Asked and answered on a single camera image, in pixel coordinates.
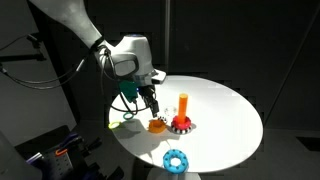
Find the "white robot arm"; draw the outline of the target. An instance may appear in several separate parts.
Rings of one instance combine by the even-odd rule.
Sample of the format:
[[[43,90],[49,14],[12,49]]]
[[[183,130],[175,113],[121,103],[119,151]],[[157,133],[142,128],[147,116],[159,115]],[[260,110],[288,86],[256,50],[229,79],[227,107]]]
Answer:
[[[136,84],[152,116],[159,112],[155,85],[162,84],[166,73],[152,64],[152,55],[147,38],[143,35],[125,35],[113,46],[98,31],[89,19],[84,0],[30,0],[40,11],[72,30],[89,48],[102,71],[118,82]]]

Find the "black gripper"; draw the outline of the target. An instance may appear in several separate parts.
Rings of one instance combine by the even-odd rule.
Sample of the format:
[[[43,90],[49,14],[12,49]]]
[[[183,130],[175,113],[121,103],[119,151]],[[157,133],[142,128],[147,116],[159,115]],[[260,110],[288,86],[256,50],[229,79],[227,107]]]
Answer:
[[[146,96],[145,101],[146,105],[151,110],[152,116],[156,117],[159,112],[158,101],[154,98],[156,95],[155,86],[147,85],[139,88],[139,94],[141,96]]]

